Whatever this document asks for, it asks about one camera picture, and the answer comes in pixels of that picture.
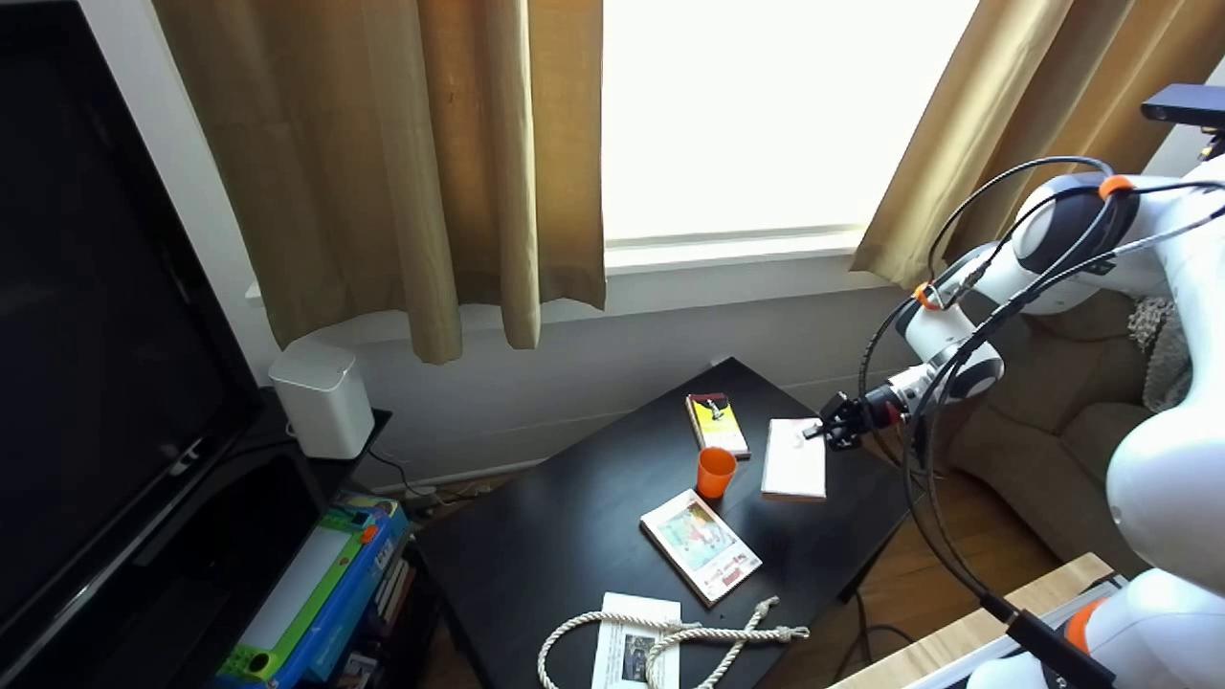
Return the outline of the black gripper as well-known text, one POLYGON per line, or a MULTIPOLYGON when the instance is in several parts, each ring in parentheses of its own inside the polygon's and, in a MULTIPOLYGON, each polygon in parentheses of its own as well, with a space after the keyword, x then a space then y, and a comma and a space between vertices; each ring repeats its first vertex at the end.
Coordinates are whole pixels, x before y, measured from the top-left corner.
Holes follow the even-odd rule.
POLYGON ((890 390, 867 390, 861 396, 836 395, 802 427, 809 440, 827 440, 836 450, 848 450, 866 432, 880 432, 903 415, 890 390))

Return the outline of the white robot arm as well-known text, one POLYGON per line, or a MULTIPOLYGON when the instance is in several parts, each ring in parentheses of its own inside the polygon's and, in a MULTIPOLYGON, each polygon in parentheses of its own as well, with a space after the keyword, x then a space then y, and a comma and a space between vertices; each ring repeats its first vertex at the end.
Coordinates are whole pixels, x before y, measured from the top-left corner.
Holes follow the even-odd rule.
POLYGON ((1220 689, 1225 683, 1225 159, 1120 177, 1060 153, 1008 234, 936 269, 890 319, 916 362, 818 408, 815 436, 848 449, 922 427, 947 400, 1004 380, 996 334, 1128 293, 1132 334, 1181 354, 1179 396, 1135 419, 1102 469, 1105 507, 1142 560, 1120 589, 1049 623, 1000 594, 981 604, 1009 649, 966 689, 1220 689))

